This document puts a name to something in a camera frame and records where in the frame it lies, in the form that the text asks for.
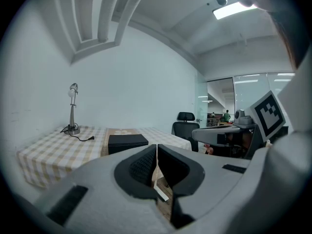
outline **railing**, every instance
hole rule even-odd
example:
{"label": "railing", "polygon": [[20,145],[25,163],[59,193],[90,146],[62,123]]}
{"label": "railing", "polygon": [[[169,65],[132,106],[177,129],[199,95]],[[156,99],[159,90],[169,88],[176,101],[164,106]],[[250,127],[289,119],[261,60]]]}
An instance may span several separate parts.
{"label": "railing", "polygon": [[219,118],[208,118],[207,119],[207,127],[215,127],[218,126],[220,123],[220,119]]}

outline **person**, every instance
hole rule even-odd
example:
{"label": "person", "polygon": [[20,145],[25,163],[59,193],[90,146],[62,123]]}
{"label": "person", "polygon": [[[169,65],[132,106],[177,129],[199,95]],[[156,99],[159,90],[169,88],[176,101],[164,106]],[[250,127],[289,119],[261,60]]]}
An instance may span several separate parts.
{"label": "person", "polygon": [[[301,13],[296,9],[296,6],[290,4],[287,0],[252,0],[253,4],[261,10],[264,10],[271,17],[272,23],[276,28],[277,33],[284,42],[286,51],[290,60],[290,63],[296,71],[310,45],[310,32],[306,30],[306,23],[308,21],[303,21]],[[241,143],[249,147],[249,140],[251,139],[251,133],[243,133],[241,136]],[[210,144],[205,144],[206,154],[218,155],[217,149],[210,146]]]}
{"label": "person", "polygon": [[229,110],[226,111],[226,113],[224,114],[223,117],[224,117],[225,122],[229,122],[229,120],[231,118],[231,116],[229,114]]}

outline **desk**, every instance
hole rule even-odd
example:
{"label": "desk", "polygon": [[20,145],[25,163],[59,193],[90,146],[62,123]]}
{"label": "desk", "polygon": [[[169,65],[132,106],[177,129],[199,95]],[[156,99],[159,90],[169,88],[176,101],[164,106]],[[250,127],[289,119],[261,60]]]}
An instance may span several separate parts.
{"label": "desk", "polygon": [[219,126],[233,126],[233,123],[228,123],[228,122],[219,122]]}
{"label": "desk", "polygon": [[[17,160],[27,182],[49,187],[84,163],[108,155],[108,137],[115,134],[142,134],[149,144],[168,144],[192,150],[188,140],[164,133],[156,128],[110,129],[80,126],[80,139],[92,135],[95,140],[81,142],[77,138],[60,133],[58,128],[31,145],[17,151]],[[153,180],[162,177],[156,169]]]}
{"label": "desk", "polygon": [[207,118],[206,127],[215,127],[218,126],[220,122],[220,118]]}

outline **lamp cord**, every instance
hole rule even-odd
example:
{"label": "lamp cord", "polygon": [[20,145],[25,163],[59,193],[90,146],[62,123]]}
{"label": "lamp cord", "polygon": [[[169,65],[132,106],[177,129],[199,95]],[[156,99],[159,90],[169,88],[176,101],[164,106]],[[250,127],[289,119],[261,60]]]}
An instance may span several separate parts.
{"label": "lamp cord", "polygon": [[74,128],[72,128],[72,129],[70,129],[70,126],[68,125],[68,126],[66,126],[66,127],[64,127],[63,128],[63,130],[62,131],[60,131],[60,133],[66,133],[66,132],[68,132],[68,134],[71,136],[71,137],[75,137],[75,138],[77,138],[77,139],[79,139],[80,141],[88,141],[88,140],[92,140],[92,139],[94,139],[94,136],[92,136],[92,137],[90,137],[90,138],[88,138],[88,139],[84,139],[84,140],[82,140],[82,139],[80,139],[79,137],[77,137],[77,136],[73,136],[73,135],[71,135],[70,133],[69,133],[69,130],[76,130],[76,129],[78,129],[79,128],[79,126],[78,126],[78,124],[77,123],[74,123],[75,125],[77,125],[77,127],[74,127]]}

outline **plaid tablecloth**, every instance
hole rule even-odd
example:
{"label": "plaid tablecloth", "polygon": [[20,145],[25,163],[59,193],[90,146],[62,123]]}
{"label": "plaid tablecloth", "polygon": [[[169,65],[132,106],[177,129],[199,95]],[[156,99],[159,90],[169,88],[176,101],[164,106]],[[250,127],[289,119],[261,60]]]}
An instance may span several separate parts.
{"label": "plaid tablecloth", "polygon": [[[88,139],[92,135],[95,140],[79,141],[64,133],[62,128],[42,137],[35,143],[17,151],[17,159],[27,182],[41,187],[48,187],[65,177],[82,164],[108,155],[108,138],[105,137],[107,128],[80,127],[80,139]],[[142,134],[149,144],[168,144],[192,150],[188,140],[164,133],[156,128],[133,129]]]}

